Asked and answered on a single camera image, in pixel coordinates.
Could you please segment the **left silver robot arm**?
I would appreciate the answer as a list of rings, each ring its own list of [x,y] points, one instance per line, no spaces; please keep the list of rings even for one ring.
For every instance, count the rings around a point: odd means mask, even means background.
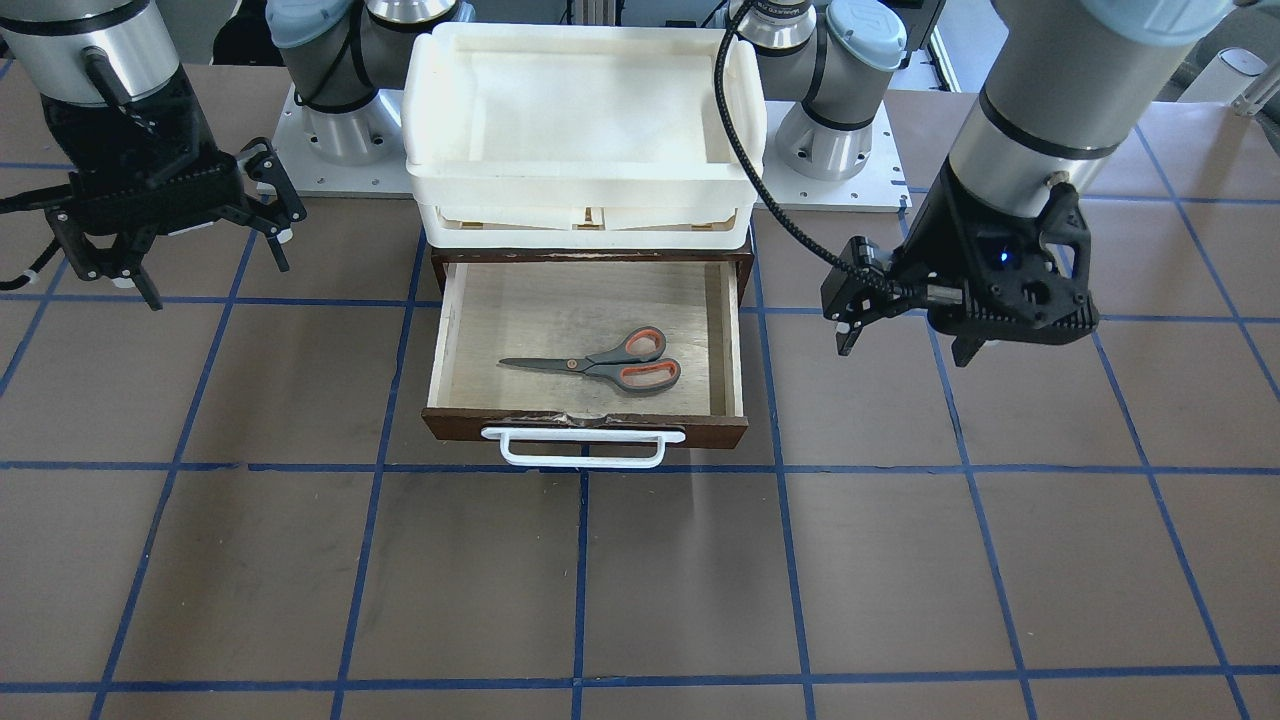
[[[767,191],[733,126],[728,59],[765,56],[773,85],[800,92],[785,156],[868,129],[905,41],[855,42],[854,1],[736,1],[713,65],[719,122],[759,199],[799,243],[829,264],[823,313],[837,350],[867,325],[915,307],[952,337],[965,366],[988,342],[1069,345],[1100,314],[1089,288],[1091,231],[1080,193],[1129,136],[1181,59],[1230,10],[1228,1],[998,1],[1007,38],[948,150],[906,241],[892,252],[856,236],[832,254]]]

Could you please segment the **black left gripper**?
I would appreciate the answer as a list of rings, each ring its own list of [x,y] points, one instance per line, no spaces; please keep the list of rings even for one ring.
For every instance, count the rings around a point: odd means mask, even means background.
[[[824,316],[847,356],[865,325],[928,304],[934,282],[959,287],[959,305],[934,306],[931,324],[956,336],[956,368],[988,340],[1068,345],[1098,325],[1088,283],[1091,231],[1074,184],[1057,183],[1036,218],[1000,211],[970,193],[945,164],[906,242],[892,254],[865,236],[846,243],[820,284]]]

